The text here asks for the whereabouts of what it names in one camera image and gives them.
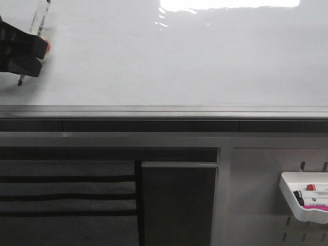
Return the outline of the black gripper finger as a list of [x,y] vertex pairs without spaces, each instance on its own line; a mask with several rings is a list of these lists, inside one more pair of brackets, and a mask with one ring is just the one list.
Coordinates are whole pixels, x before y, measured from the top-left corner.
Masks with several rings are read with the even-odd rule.
[[41,70],[41,62],[36,57],[30,55],[9,57],[1,60],[1,72],[39,77]]
[[26,33],[1,19],[1,56],[31,54],[44,59],[48,43],[37,35]]

